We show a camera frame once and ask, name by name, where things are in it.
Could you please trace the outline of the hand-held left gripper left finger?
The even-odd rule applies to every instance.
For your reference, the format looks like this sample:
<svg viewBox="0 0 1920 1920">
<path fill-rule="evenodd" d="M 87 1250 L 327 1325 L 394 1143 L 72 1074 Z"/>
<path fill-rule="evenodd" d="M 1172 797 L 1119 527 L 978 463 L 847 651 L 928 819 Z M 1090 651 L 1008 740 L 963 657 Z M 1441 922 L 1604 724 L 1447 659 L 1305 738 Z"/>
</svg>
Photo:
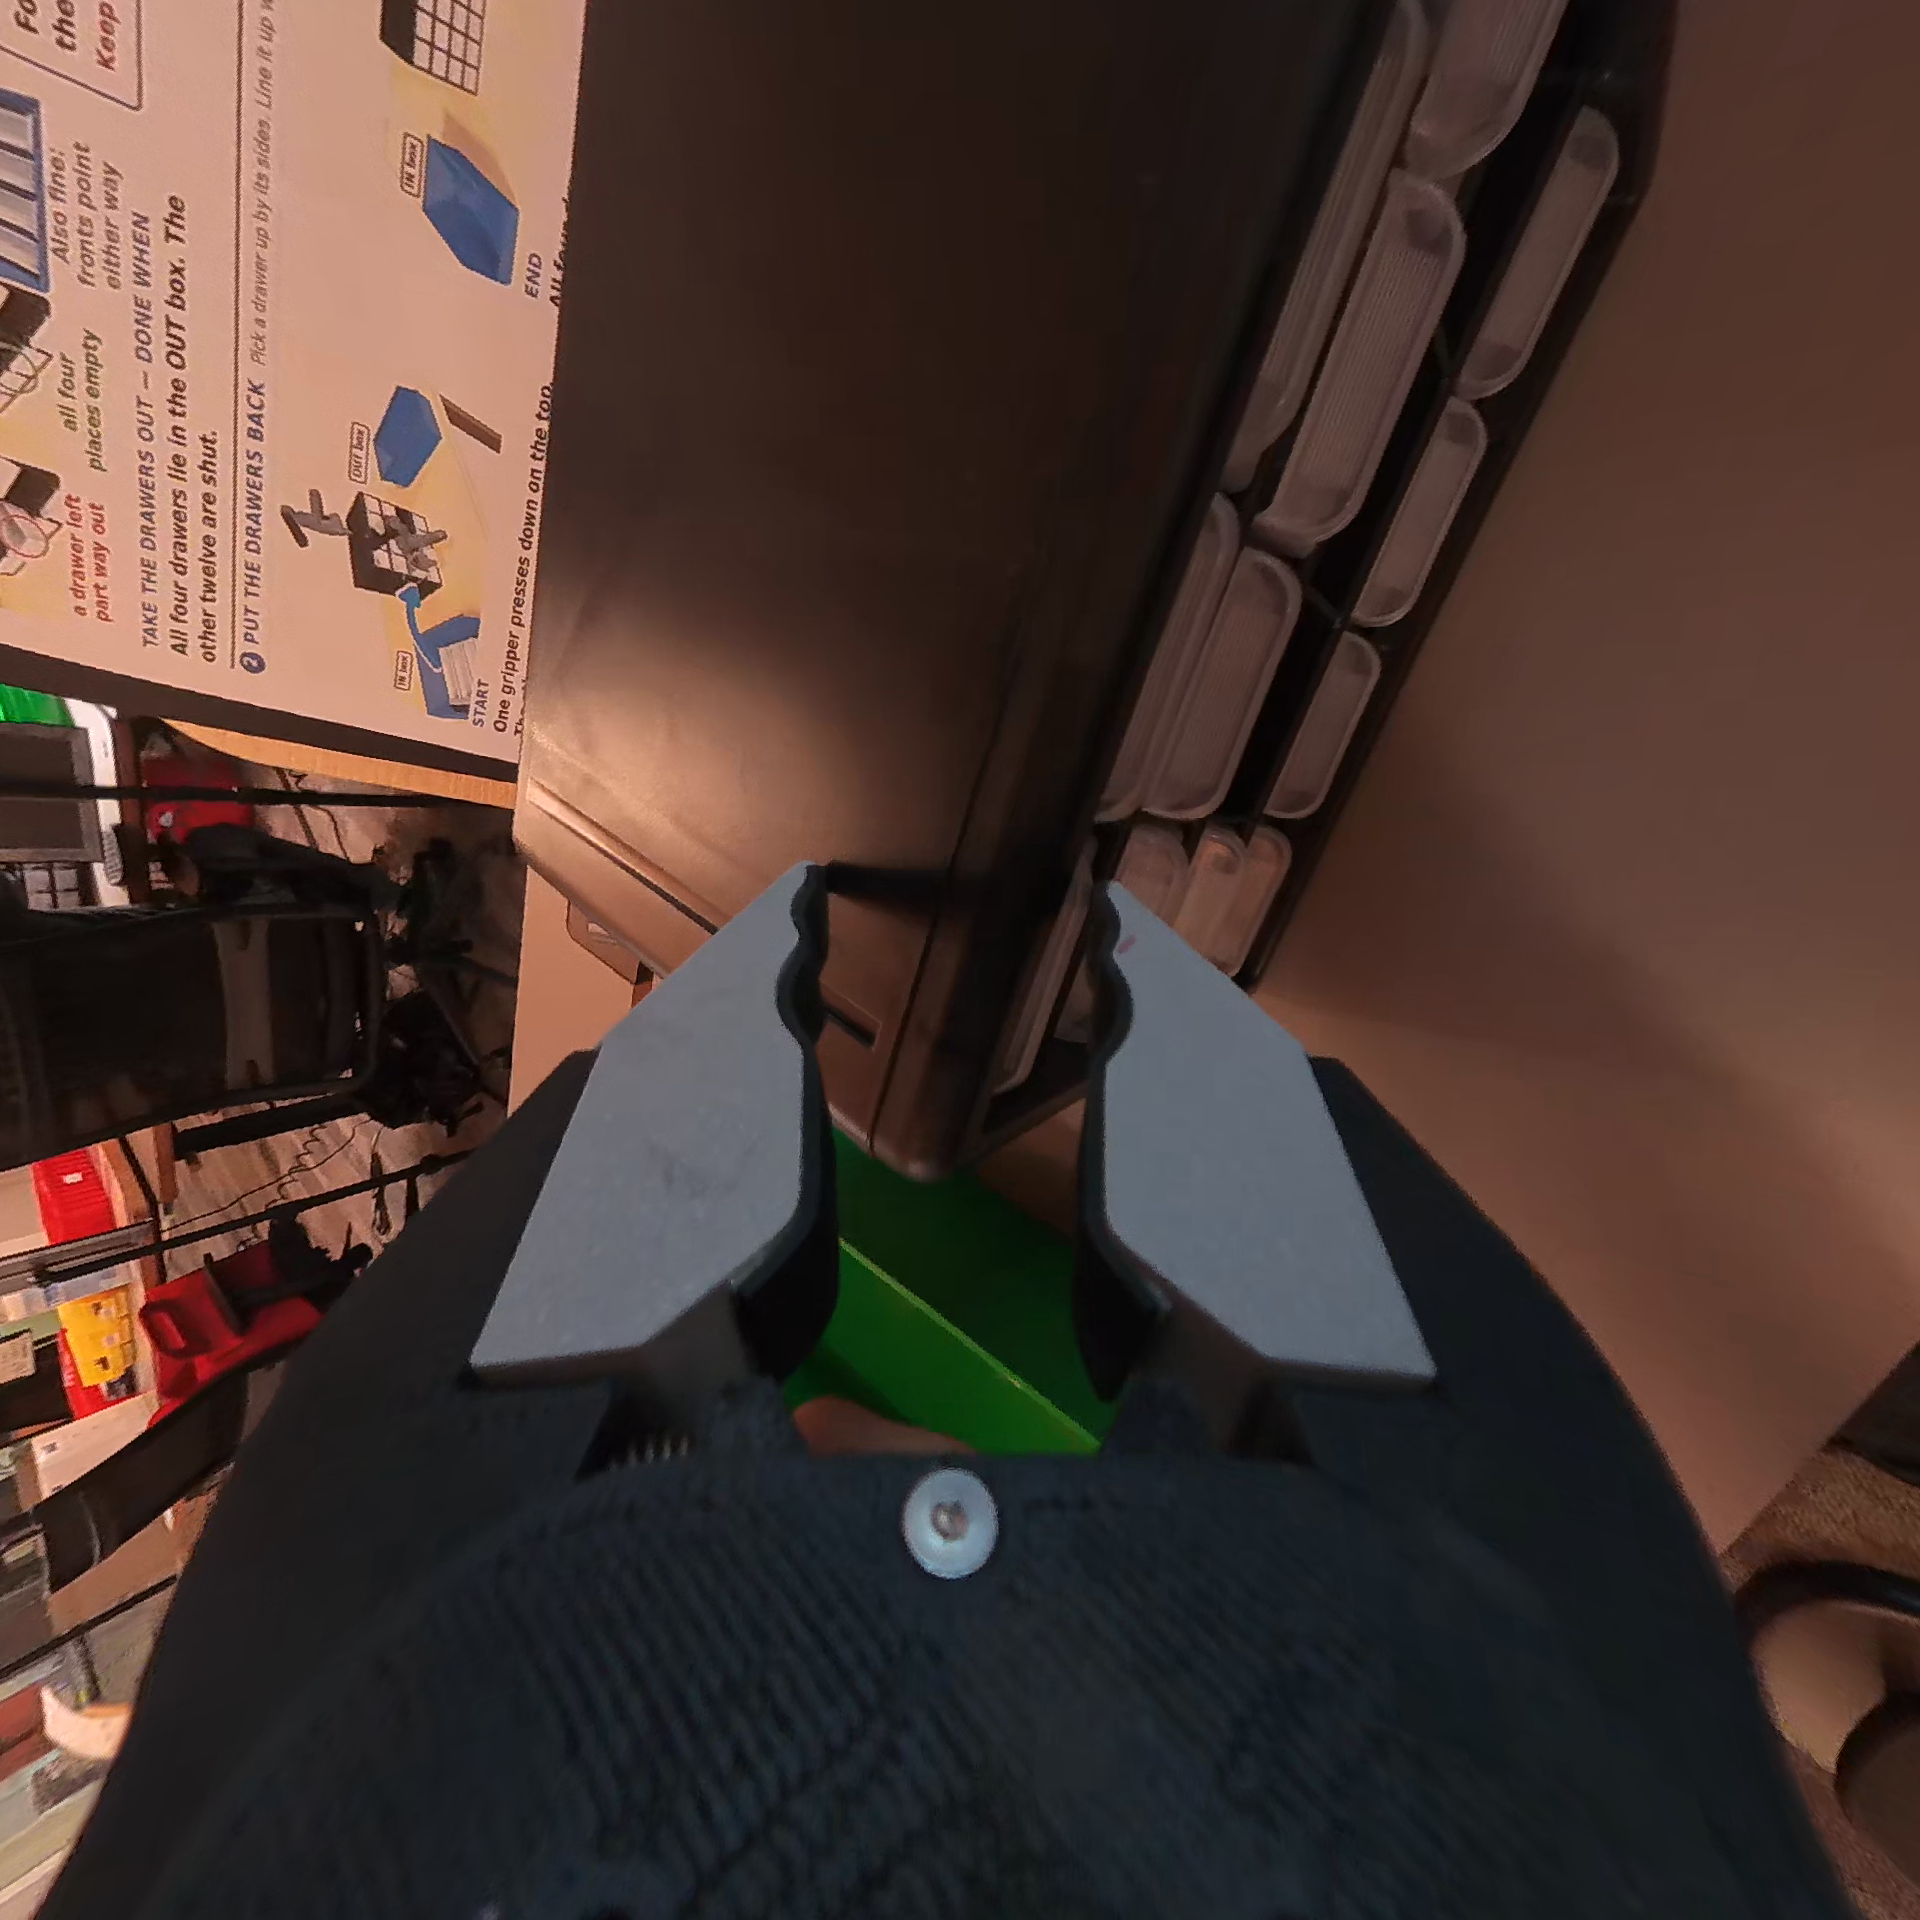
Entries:
<svg viewBox="0 0 1920 1920">
<path fill-rule="evenodd" d="M 597 1048 L 469 1367 L 489 1388 L 787 1383 L 838 1306 L 816 1047 L 828 876 L 798 865 Z"/>
</svg>

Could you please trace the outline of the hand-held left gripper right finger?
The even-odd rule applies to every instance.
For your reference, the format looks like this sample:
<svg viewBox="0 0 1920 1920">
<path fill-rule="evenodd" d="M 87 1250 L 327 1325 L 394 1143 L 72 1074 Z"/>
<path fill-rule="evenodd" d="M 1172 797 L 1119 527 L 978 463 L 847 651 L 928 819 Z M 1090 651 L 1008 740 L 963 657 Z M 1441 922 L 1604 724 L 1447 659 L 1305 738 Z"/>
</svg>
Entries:
<svg viewBox="0 0 1920 1920">
<path fill-rule="evenodd" d="M 1160 1380 L 1207 1428 L 1260 1428 L 1291 1388 L 1434 1388 L 1306 1048 L 1116 883 L 1087 960 L 1071 1315 L 1095 1392 Z"/>
</svg>

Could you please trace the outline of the black drawer cabinet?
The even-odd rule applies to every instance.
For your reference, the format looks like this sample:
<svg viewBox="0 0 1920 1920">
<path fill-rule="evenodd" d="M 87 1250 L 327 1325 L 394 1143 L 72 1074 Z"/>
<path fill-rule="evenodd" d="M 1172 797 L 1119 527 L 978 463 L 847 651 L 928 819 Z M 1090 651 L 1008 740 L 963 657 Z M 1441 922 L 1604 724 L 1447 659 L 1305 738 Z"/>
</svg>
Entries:
<svg viewBox="0 0 1920 1920">
<path fill-rule="evenodd" d="M 652 974 L 837 867 L 823 1074 L 988 1109 L 1386 5 L 588 5 L 516 839 Z"/>
</svg>

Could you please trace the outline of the rows of clear drawers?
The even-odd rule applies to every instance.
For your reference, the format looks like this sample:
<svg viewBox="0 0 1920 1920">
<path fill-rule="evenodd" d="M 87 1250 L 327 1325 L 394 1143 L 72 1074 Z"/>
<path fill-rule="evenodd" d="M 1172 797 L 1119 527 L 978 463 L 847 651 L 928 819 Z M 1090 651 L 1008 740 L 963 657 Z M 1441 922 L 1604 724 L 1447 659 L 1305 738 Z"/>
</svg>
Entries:
<svg viewBox="0 0 1920 1920">
<path fill-rule="evenodd" d="M 1119 883 L 1254 990 L 1645 191 L 1671 5 L 1398 3 L 987 1109 L 1079 1097 Z"/>
</svg>

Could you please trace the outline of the green plastic bin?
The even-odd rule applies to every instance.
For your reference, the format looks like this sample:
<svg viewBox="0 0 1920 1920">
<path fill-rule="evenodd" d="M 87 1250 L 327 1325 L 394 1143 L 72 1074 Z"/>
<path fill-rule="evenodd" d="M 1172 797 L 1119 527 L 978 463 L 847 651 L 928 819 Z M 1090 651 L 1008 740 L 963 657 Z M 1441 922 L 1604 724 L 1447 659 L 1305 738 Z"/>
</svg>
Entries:
<svg viewBox="0 0 1920 1920">
<path fill-rule="evenodd" d="M 973 1175 L 917 1183 L 845 1134 L 832 1150 L 837 1306 L 782 1390 L 806 1452 L 1098 1455 L 1114 1405 L 1079 1349 L 1068 1239 Z"/>
</svg>

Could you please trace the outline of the red container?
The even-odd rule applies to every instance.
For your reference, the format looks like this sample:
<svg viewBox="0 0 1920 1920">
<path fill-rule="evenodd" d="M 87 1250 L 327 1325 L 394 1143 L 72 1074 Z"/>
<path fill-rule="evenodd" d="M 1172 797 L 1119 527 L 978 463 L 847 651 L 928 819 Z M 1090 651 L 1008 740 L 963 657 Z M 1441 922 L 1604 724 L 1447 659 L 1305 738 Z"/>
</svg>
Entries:
<svg viewBox="0 0 1920 1920">
<path fill-rule="evenodd" d="M 323 1259 L 263 1241 L 151 1288 L 139 1328 L 154 1356 L 158 1411 L 306 1340 L 324 1321 L 315 1298 L 323 1269 Z"/>
</svg>

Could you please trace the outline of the black office chair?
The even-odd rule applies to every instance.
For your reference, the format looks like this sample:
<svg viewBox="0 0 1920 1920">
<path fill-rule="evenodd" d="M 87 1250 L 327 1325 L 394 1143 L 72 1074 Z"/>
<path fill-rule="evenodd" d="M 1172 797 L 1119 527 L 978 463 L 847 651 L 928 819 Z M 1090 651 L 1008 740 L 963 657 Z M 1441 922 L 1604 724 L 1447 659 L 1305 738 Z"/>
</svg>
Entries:
<svg viewBox="0 0 1920 1920">
<path fill-rule="evenodd" d="M 3 1167 L 360 1089 L 387 944 L 352 906 L 22 909 L 3 934 Z"/>
</svg>

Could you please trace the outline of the red crate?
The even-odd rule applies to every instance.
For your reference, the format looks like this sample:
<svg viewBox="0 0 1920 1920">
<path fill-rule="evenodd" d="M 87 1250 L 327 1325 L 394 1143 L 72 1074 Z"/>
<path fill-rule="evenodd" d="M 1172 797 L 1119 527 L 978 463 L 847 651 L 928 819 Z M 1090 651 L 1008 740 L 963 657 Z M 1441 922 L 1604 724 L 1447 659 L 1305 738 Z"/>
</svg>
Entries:
<svg viewBox="0 0 1920 1920">
<path fill-rule="evenodd" d="M 43 1245 L 49 1248 L 139 1231 L 154 1239 L 164 1210 L 146 1164 L 128 1138 L 76 1149 L 24 1170 Z"/>
</svg>

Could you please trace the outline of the yellow box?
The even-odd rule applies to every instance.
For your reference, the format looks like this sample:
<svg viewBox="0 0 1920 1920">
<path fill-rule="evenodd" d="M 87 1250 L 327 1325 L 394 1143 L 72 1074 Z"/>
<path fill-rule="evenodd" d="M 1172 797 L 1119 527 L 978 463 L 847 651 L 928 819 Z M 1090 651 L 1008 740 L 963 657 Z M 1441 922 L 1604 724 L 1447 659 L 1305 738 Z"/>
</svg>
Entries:
<svg viewBox="0 0 1920 1920">
<path fill-rule="evenodd" d="M 56 1315 L 60 1380 L 76 1419 L 141 1392 L 136 1308 L 128 1288 L 63 1302 Z"/>
</svg>

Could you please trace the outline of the printed instruction poster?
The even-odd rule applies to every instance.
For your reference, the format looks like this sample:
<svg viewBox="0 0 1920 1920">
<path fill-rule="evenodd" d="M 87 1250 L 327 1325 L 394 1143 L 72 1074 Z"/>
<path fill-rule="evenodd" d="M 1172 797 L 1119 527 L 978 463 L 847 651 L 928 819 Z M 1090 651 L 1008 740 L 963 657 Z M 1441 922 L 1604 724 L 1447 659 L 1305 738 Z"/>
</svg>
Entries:
<svg viewBox="0 0 1920 1920">
<path fill-rule="evenodd" d="M 3 7 L 5 651 L 516 766 L 586 13 Z"/>
</svg>

